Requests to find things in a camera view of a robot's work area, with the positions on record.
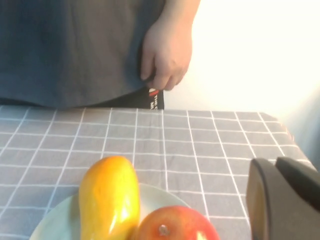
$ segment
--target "white plate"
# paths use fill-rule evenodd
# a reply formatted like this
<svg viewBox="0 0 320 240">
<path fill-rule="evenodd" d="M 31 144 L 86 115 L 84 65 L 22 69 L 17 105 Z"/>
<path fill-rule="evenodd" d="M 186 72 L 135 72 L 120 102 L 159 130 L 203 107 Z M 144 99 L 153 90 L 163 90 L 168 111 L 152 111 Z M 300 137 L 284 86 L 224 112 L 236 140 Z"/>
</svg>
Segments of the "white plate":
<svg viewBox="0 0 320 240">
<path fill-rule="evenodd" d="M 140 221 L 161 207 L 189 207 L 177 196 L 146 184 L 140 184 L 140 199 Z M 68 197 L 51 210 L 36 227 L 30 240 L 80 240 L 78 195 Z"/>
</svg>

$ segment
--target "table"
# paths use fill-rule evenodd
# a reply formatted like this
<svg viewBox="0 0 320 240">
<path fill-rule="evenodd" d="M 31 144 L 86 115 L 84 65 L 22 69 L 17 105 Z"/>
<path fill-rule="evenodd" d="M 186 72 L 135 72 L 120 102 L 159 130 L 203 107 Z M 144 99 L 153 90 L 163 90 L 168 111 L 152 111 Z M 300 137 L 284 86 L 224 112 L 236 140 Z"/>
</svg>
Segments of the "table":
<svg viewBox="0 0 320 240">
<path fill-rule="evenodd" d="M 75 194 L 88 167 L 123 155 L 139 181 L 176 194 L 222 240 L 250 240 L 250 160 L 312 164 L 285 126 L 259 112 L 0 107 L 0 240 L 29 239 L 46 213 Z"/>
</svg>

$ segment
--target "yellow mango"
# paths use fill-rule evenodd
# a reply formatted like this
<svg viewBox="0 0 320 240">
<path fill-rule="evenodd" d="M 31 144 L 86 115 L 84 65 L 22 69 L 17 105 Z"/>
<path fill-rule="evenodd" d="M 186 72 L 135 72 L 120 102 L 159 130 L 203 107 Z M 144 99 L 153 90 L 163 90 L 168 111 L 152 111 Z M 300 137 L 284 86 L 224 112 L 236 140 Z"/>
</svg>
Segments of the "yellow mango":
<svg viewBox="0 0 320 240">
<path fill-rule="evenodd" d="M 137 174 L 122 156 L 106 157 L 79 186 L 81 240 L 130 240 L 140 219 Z"/>
</svg>

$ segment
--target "gray shirt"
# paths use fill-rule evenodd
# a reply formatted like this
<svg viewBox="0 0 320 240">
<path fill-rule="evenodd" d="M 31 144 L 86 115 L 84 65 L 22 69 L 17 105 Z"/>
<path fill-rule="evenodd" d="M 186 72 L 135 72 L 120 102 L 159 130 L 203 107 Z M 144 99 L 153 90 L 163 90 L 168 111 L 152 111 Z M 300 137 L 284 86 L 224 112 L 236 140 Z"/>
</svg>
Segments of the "gray shirt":
<svg viewBox="0 0 320 240">
<path fill-rule="evenodd" d="M 0 2 L 0 98 L 48 107 L 132 93 L 144 35 L 165 0 Z"/>
</svg>

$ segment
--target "red apple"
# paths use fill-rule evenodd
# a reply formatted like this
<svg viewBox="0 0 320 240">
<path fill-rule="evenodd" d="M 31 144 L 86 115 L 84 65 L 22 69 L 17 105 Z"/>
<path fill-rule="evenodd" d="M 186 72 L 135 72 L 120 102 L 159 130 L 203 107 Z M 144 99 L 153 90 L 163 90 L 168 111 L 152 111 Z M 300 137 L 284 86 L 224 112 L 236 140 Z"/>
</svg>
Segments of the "red apple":
<svg viewBox="0 0 320 240">
<path fill-rule="evenodd" d="M 220 240 L 211 222 L 185 206 L 166 206 L 141 222 L 135 240 Z"/>
</svg>

